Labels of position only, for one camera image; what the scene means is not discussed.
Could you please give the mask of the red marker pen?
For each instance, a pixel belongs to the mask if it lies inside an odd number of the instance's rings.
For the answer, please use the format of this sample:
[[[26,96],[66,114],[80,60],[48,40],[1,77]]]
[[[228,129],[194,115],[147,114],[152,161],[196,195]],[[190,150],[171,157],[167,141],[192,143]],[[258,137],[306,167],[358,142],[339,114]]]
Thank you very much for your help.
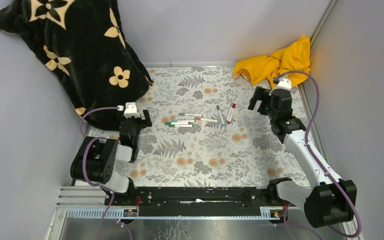
[[[235,108],[236,108],[236,104],[233,103],[233,109],[232,109],[232,112],[231,112],[231,115],[230,115],[230,122],[228,124],[231,124],[231,122],[232,122],[232,117],[233,117],[233,113],[235,111]]]

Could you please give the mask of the brown end marker pen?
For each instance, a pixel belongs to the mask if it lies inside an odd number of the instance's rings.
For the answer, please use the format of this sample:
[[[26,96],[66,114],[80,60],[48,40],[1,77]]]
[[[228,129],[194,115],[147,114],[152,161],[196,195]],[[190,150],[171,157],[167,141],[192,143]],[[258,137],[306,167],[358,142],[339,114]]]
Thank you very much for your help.
[[[178,113],[178,116],[189,116],[189,117],[200,117],[200,118],[203,117],[202,114],[184,113],[184,112]]]

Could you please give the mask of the teal green marker pen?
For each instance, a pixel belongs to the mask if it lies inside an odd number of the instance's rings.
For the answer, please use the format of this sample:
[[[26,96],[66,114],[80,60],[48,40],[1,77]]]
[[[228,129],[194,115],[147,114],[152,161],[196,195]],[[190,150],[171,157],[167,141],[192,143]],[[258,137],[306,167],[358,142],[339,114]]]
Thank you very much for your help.
[[[225,127],[226,124],[225,124],[225,120],[224,120],[224,118],[223,118],[223,115],[222,115],[220,106],[219,106],[219,105],[216,105],[216,109],[217,109],[217,112],[218,112],[218,115],[219,115],[219,118],[220,118],[220,124],[221,124],[222,127]]]

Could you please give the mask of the brown cap marker pen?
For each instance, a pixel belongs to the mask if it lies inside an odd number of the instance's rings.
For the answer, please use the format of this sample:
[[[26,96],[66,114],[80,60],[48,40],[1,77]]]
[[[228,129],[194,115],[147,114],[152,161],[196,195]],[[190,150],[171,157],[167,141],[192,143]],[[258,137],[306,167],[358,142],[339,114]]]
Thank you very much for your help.
[[[204,121],[204,122],[210,122],[210,123],[218,123],[218,120],[216,120],[216,119],[203,118],[203,117],[199,117],[199,116],[196,116],[194,119],[197,120],[197,121]]]

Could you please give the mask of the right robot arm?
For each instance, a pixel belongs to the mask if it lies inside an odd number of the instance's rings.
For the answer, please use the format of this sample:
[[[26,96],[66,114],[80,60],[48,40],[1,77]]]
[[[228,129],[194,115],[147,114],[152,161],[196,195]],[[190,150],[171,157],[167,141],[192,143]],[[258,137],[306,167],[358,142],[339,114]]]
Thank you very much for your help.
[[[271,131],[295,157],[310,184],[303,187],[289,177],[272,179],[267,185],[267,201],[273,206],[293,204],[314,228],[353,220],[357,187],[352,180],[343,180],[315,149],[305,125],[293,115],[290,91],[257,87],[248,109],[253,110],[258,101],[258,113],[268,116]]]

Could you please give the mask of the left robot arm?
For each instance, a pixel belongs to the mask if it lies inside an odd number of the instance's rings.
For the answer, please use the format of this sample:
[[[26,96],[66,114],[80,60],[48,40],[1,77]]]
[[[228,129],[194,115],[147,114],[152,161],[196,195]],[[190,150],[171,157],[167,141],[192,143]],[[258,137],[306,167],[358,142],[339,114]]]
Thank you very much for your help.
[[[130,187],[133,182],[114,170],[116,161],[134,162],[139,147],[139,134],[142,129],[153,125],[147,109],[138,112],[134,103],[126,106],[100,107],[84,114],[82,121],[95,112],[117,110],[122,117],[119,124],[118,139],[85,136],[70,166],[70,176],[74,180],[83,181],[92,187],[116,193],[116,199],[124,206],[132,204],[135,192]]]

